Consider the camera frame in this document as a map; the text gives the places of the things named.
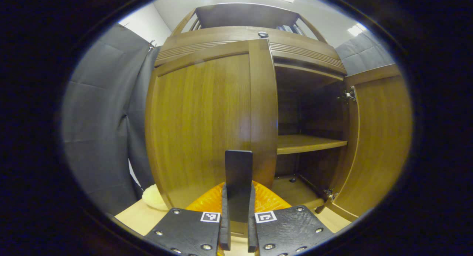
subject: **ceiling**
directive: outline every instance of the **ceiling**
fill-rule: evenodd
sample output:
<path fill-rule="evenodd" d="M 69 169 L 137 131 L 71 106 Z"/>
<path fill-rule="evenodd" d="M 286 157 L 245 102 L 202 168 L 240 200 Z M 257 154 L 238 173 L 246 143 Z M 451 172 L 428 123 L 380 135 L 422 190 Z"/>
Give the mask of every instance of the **ceiling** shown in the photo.
<path fill-rule="evenodd" d="M 174 30 L 193 8 L 228 2 L 258 3 L 297 12 L 311 22 L 333 47 L 353 38 L 348 29 L 357 24 L 323 0 L 294 0 L 292 3 L 283 0 L 155 0 L 153 4 L 169 29 Z"/>

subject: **orange object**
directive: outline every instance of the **orange object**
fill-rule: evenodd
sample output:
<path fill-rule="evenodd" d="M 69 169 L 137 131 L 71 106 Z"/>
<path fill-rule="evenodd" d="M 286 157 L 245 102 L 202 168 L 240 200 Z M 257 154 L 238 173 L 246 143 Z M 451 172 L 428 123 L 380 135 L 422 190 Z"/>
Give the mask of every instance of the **orange object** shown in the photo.
<path fill-rule="evenodd" d="M 275 209 L 286 209 L 292 207 L 289 203 L 262 184 L 253 181 L 253 185 L 255 186 L 255 212 L 268 212 Z M 222 189 L 223 182 L 202 194 L 202 196 L 187 206 L 186 209 L 196 212 L 222 213 Z M 218 244 L 217 255 L 224 255 L 220 244 Z"/>

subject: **white wall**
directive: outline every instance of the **white wall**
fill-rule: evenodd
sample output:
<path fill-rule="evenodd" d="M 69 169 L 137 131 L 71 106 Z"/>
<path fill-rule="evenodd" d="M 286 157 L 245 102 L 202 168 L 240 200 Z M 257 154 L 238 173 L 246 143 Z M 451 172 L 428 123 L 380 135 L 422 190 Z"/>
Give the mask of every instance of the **white wall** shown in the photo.
<path fill-rule="evenodd" d="M 141 7 L 118 23 L 126 25 L 126 28 L 148 42 L 155 40 L 153 45 L 157 46 L 163 45 L 166 38 L 171 34 L 169 27 L 152 3 Z"/>
<path fill-rule="evenodd" d="M 333 47 L 350 40 L 353 36 L 348 29 L 357 24 L 324 0 L 294 0 L 293 3 L 283 0 L 155 0 L 153 3 L 169 29 L 174 30 L 194 7 L 227 2 L 258 3 L 298 12 L 311 22 Z"/>

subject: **wooden cabinet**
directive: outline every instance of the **wooden cabinet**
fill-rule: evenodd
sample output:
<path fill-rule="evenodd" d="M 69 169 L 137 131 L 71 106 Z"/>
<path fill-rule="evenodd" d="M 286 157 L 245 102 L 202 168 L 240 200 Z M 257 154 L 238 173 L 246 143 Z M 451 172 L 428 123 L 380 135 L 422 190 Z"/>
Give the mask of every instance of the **wooden cabinet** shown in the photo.
<path fill-rule="evenodd" d="M 276 29 L 298 24 L 317 39 Z M 261 31 L 269 38 L 258 39 Z M 402 172 L 412 111 L 399 70 L 345 78 L 335 49 L 298 13 L 256 4 L 196 8 L 155 67 L 147 153 L 169 207 L 184 208 L 225 181 L 225 150 L 253 151 L 253 180 L 290 204 L 325 205 L 350 221 Z M 357 101 L 337 100 L 351 86 Z"/>

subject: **screw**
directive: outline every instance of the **screw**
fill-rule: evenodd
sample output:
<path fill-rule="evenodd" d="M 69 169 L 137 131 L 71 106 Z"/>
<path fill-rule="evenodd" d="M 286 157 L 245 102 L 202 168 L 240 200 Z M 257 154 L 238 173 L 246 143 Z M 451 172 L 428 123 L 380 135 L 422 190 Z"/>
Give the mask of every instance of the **screw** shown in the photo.
<path fill-rule="evenodd" d="M 301 246 L 299 249 L 296 249 L 296 252 L 302 251 L 304 249 L 307 249 L 307 247 L 306 246 Z"/>
<path fill-rule="evenodd" d="M 204 244 L 204 245 L 201 246 L 201 248 L 202 248 L 203 250 L 211 250 L 211 249 L 212 249 L 212 246 L 210 246 L 209 244 Z"/>
<path fill-rule="evenodd" d="M 275 245 L 274 244 L 266 244 L 265 249 L 274 249 Z"/>

